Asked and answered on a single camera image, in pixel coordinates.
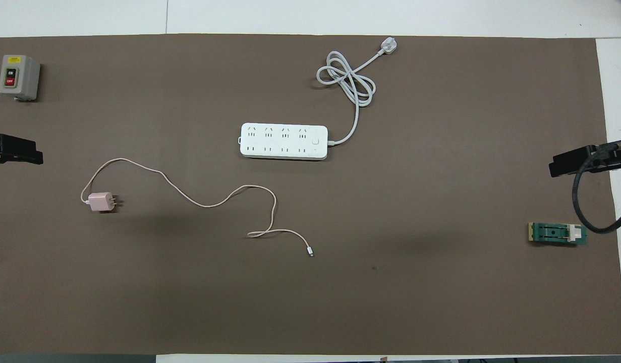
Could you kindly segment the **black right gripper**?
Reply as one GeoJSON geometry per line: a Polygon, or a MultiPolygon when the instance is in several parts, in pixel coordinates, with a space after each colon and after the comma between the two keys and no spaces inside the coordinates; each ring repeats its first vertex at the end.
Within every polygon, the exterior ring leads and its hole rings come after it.
{"type": "Polygon", "coordinates": [[[610,171],[621,168],[621,143],[604,143],[597,146],[584,146],[568,152],[554,155],[549,164],[551,177],[572,175],[578,172],[583,163],[598,150],[598,171],[610,171]]]}

